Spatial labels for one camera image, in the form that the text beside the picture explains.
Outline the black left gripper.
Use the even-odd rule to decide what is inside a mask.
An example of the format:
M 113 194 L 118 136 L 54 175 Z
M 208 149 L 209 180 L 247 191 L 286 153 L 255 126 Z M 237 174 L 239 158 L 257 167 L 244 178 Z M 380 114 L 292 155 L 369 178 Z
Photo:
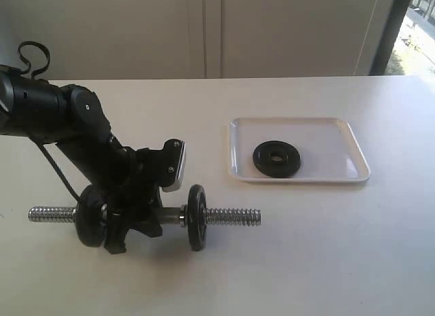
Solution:
M 148 147 L 117 151 L 121 169 L 115 186 L 108 190 L 107 236 L 104 248 L 110 254 L 126 252 L 125 238 L 130 229 L 148 237 L 162 236 L 156 209 L 162 206 L 158 184 L 162 179 L 164 152 Z

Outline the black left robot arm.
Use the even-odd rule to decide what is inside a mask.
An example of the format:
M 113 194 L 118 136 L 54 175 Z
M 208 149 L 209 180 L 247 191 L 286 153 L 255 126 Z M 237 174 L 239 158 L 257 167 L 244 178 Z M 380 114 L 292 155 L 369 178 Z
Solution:
M 135 230 L 150 238 L 162 235 L 156 211 L 160 190 L 172 184 L 163 173 L 169 147 L 135 150 L 111 131 L 95 92 L 76 84 L 55 86 L 28 79 L 13 68 L 1 69 L 1 134 L 30 139 L 47 151 L 55 145 L 88 180 L 75 193 L 72 209 L 34 209 L 32 220 L 73 217 L 79 240 L 109 253 L 126 251 L 126 235 Z

